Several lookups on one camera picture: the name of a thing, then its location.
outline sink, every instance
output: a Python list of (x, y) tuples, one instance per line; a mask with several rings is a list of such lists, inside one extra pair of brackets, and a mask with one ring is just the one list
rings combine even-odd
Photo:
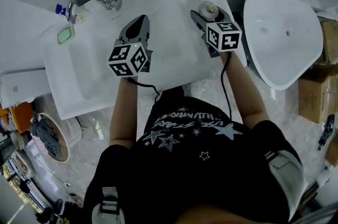
[[(115, 104), (119, 78), (106, 62), (122, 28), (143, 14), (150, 21), (148, 49), (153, 55), (150, 72), (140, 73), (139, 82), (166, 90), (206, 78), (221, 68), (221, 60), (210, 58), (202, 32), (190, 19), (190, 10), (204, 1), (213, 1), (231, 15), (226, 0), (122, 0), (118, 12), (91, 0), (74, 12), (85, 18), (73, 26), (72, 40), (63, 45), (57, 42), (57, 33), (68, 25), (66, 19), (49, 28), (40, 42), (60, 117), (67, 119)], [(237, 53), (245, 63), (241, 43)], [(152, 88), (138, 89), (139, 96), (153, 93)]]
[(276, 90), (291, 86), (323, 50), (320, 22), (300, 0), (246, 0), (244, 27), (256, 70)]

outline forearm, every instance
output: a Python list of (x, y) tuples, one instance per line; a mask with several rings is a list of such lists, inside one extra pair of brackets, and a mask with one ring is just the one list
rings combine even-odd
[(131, 148), (137, 133), (137, 85), (121, 78), (110, 122), (110, 145)]
[[(227, 56), (227, 53), (221, 53), (223, 64)], [(235, 52), (226, 72), (243, 123), (252, 128), (259, 121), (268, 119), (263, 99)]]

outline cardboard box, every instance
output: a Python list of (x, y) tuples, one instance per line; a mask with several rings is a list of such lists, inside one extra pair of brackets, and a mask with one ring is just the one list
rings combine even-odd
[(338, 135), (336, 135), (328, 145), (325, 159), (334, 167), (338, 165)]
[(333, 64), (338, 59), (338, 22), (325, 21), (321, 23), (323, 31), (323, 52), (316, 63)]
[(316, 65), (299, 79), (299, 115), (320, 123), (338, 112), (338, 65)]

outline chrome faucet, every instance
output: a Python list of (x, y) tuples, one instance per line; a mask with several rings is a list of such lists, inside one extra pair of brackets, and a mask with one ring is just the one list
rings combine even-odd
[[(71, 24), (74, 25), (76, 20), (72, 15), (72, 9), (73, 5), (76, 0), (70, 0), (67, 10), (65, 13), (65, 16), (67, 18), (67, 21)], [(98, 3), (102, 4), (107, 10), (110, 10), (112, 8), (115, 8), (115, 10), (120, 10), (121, 5), (122, 5), (122, 0), (97, 0)]]

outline person's right arm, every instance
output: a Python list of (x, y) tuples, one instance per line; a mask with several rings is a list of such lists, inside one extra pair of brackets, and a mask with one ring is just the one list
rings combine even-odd
[[(228, 53), (222, 52), (220, 55), (224, 64)], [(263, 99), (235, 52), (231, 55), (226, 72), (243, 124), (253, 128), (259, 122), (268, 120)]]

